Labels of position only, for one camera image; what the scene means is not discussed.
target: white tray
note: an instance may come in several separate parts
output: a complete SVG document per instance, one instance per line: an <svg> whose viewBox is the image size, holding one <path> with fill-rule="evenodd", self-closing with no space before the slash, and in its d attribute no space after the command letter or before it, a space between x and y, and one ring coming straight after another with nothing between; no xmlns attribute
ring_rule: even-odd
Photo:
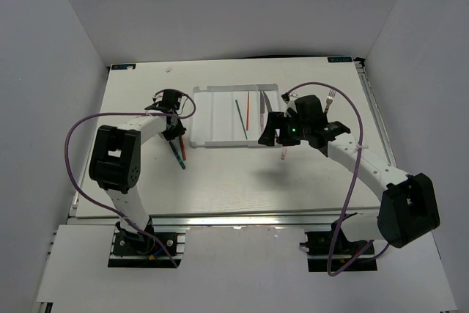
<svg viewBox="0 0 469 313"><path fill-rule="evenodd" d="M193 147L261 147L260 92L268 96L273 111L281 111L281 99L276 84L245 84L237 86L208 86L193 89L197 111L192 119L189 140ZM249 92L249 129L246 139L236 102L240 105L245 128ZM267 107L264 124L267 122Z"/></svg>

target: white board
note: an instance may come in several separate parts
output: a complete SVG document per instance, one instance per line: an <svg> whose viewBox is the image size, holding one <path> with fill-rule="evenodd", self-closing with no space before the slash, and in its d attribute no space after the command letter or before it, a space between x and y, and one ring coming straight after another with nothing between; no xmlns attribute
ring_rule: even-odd
<svg viewBox="0 0 469 313"><path fill-rule="evenodd" d="M114 227L59 228L38 301L52 313L376 312L456 309L431 234L375 272L309 273L302 229L195 228L178 269L107 268Z"/></svg>
<svg viewBox="0 0 469 313"><path fill-rule="evenodd" d="M343 89L363 118L365 143L385 158L383 146L353 63L326 58L249 59L137 64L135 70L112 70L101 111L142 111L155 92L165 88L191 93L195 86L277 84L280 93L305 81L321 81ZM325 87L305 87L300 95L316 94L325 101ZM186 104L185 113L190 111ZM358 135L358 123L347 101L336 96L328 113ZM99 125L118 125L129 117L103 117ZM183 121L187 129L189 120ZM191 148L186 133L186 170L167 142L150 139L141 148L139 193L150 214L246 213L280 210L330 210L343 205L352 175L304 142L290 147L284 161L279 148ZM84 190L111 205L108 195L86 172ZM357 183L351 207L376 207L374 194ZM86 200L78 217L111 216Z"/></svg>

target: fork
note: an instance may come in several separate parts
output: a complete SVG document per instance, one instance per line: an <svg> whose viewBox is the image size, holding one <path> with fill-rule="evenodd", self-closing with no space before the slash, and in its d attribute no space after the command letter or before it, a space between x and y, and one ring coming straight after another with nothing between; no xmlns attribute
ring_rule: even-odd
<svg viewBox="0 0 469 313"><path fill-rule="evenodd" d="M328 99L325 100L324 114L328 113L330 105L334 101L335 96L336 96L336 91L334 89L331 89L328 94Z"/></svg>

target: white wall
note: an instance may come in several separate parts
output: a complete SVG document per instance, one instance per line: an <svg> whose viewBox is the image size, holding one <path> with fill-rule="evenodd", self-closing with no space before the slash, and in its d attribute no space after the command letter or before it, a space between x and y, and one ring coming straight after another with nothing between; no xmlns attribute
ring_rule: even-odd
<svg viewBox="0 0 469 313"><path fill-rule="evenodd" d="M0 0L0 312L31 311L73 192L63 142L97 109L106 69L67 0ZM73 142L74 170L91 131Z"/></svg>
<svg viewBox="0 0 469 313"><path fill-rule="evenodd" d="M103 61L366 56L396 0L70 0Z"/></svg>
<svg viewBox="0 0 469 313"><path fill-rule="evenodd" d="M398 0L367 60L400 167L434 182L437 247L469 312L469 0Z"/></svg>

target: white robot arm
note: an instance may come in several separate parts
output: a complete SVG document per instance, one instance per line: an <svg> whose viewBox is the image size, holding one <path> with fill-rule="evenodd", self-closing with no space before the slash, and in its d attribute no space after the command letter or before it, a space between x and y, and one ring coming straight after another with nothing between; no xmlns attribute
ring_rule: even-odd
<svg viewBox="0 0 469 313"><path fill-rule="evenodd" d="M136 183L140 176L141 146L160 134L168 141L182 136L185 128L174 117L180 108L182 93L165 89L161 100L147 107L147 116L136 117L119 126L100 126L93 147L89 176L111 197L114 207L125 214L138 228L154 234L152 219L145 211ZM152 116L166 113L173 117ZM145 252L153 242L132 228L124 219L116 224L125 242L135 250Z"/></svg>
<svg viewBox="0 0 469 313"><path fill-rule="evenodd" d="M353 172L357 160L357 139L340 122L329 122L315 95L290 100L285 112L270 112L259 144L295 146L301 141L318 149ZM395 168L371 150L363 149L358 178L380 200L373 215L349 214L341 232L349 242L386 240L401 248L440 225L432 181L424 174L409 175Z"/></svg>

